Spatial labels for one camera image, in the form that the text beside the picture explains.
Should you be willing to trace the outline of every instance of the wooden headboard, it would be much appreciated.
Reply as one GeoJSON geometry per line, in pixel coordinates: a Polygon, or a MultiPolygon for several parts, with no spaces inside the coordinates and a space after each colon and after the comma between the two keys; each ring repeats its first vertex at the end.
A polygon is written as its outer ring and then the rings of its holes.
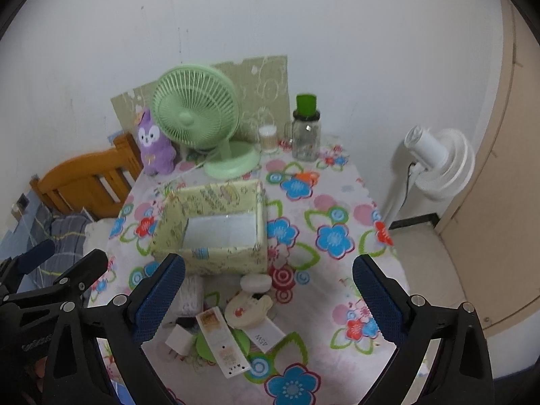
{"type": "Polygon", "coordinates": [[[136,180],[142,170],[140,150],[129,133],[114,139],[108,151],[81,155],[64,161],[43,178],[30,181],[41,201],[64,214],[86,208],[96,217],[117,217],[131,186],[124,176],[128,171],[136,180]],[[118,197],[107,191],[104,179],[118,197]]]}

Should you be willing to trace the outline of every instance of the wooden door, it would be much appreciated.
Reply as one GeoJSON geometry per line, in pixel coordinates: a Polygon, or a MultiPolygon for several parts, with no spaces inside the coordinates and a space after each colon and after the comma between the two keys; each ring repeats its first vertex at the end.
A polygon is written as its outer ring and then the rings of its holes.
{"type": "Polygon", "coordinates": [[[519,13],[508,103],[472,189],[441,231],[487,335],[540,308],[540,46],[519,13]]]}

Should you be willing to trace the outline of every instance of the fan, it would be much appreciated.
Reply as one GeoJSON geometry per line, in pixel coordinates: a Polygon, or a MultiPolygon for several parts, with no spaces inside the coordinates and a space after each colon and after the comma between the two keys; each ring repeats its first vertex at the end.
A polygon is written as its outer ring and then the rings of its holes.
{"type": "Polygon", "coordinates": [[[427,129],[415,126],[407,133],[403,144],[418,161],[410,164],[407,183],[384,216],[387,227],[414,185],[431,200],[442,201],[461,192],[474,171],[473,147],[457,129],[443,129],[432,135],[427,129]]]}
{"type": "Polygon", "coordinates": [[[201,65],[181,65],[158,80],[152,117],[172,141],[212,152],[206,173],[219,180],[240,177],[259,164],[252,144],[230,141],[240,122],[240,103],[231,80],[201,65]]]}

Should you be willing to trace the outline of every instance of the beige bear-shaped object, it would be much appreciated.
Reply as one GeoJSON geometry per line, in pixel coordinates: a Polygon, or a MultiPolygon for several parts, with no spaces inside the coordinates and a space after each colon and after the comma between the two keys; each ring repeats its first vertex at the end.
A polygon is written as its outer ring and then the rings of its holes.
{"type": "Polygon", "coordinates": [[[257,300],[252,294],[242,291],[225,308],[225,320],[234,329],[255,327],[264,321],[272,304],[268,295],[257,300]]]}

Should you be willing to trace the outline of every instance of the purple plush toy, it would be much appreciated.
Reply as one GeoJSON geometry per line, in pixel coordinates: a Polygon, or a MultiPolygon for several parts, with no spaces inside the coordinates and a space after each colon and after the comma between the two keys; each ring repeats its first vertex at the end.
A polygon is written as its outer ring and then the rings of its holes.
{"type": "Polygon", "coordinates": [[[147,175],[171,173],[174,170],[176,150],[173,148],[171,140],[154,123],[148,108],[142,112],[137,127],[144,173],[147,175]]]}

